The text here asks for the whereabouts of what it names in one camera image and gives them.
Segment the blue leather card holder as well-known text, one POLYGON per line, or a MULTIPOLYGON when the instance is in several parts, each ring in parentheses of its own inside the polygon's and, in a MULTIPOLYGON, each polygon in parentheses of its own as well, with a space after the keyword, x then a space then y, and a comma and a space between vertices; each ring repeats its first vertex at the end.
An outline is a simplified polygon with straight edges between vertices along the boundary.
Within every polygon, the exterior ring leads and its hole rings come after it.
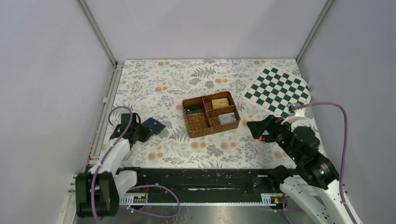
POLYGON ((160 132, 162 132, 166 125, 164 125, 163 123, 161 123, 160 121, 150 117, 147 120, 145 120, 142 123, 143 126, 149 127, 150 130, 155 133, 155 134, 159 134, 160 132))

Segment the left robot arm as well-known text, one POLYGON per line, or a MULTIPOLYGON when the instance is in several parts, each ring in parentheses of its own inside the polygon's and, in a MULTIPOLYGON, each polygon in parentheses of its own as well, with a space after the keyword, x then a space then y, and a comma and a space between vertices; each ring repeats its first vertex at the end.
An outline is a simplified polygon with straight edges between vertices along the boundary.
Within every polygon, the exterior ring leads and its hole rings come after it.
POLYGON ((145 180, 134 171, 117 170, 132 146, 146 142, 152 135, 149 127, 141 124, 137 113, 124 113, 109 138, 109 148, 88 172, 75 180, 76 214, 78 217, 113 217, 120 206, 120 198, 131 189, 144 188, 145 180))

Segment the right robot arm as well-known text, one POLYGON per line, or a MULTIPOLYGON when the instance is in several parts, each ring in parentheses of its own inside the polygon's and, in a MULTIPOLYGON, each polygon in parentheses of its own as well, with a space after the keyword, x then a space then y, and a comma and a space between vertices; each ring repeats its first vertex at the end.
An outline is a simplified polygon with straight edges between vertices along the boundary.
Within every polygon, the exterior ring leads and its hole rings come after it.
POLYGON ((362 223, 346 198, 341 177, 333 163, 319 152, 319 139, 310 127, 292 129, 285 119, 273 115, 262 121, 249 121, 247 127, 254 139, 277 143, 294 161, 298 176, 321 200, 314 198, 283 165, 270 171, 270 190, 282 191, 292 198, 317 224, 362 223))

